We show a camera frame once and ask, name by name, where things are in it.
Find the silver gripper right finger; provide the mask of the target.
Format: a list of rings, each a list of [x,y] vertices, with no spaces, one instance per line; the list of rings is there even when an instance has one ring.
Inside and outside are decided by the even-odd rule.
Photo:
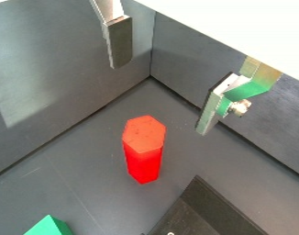
[[[205,136],[230,113],[243,116],[251,107],[249,99],[267,93],[281,76],[282,71],[246,57],[239,73],[230,73],[210,89],[197,131]]]

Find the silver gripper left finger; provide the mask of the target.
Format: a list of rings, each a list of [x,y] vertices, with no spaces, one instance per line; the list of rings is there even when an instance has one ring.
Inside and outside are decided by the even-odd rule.
[[[107,41],[110,64],[119,69],[133,59],[133,18],[126,15],[121,0],[90,0]]]

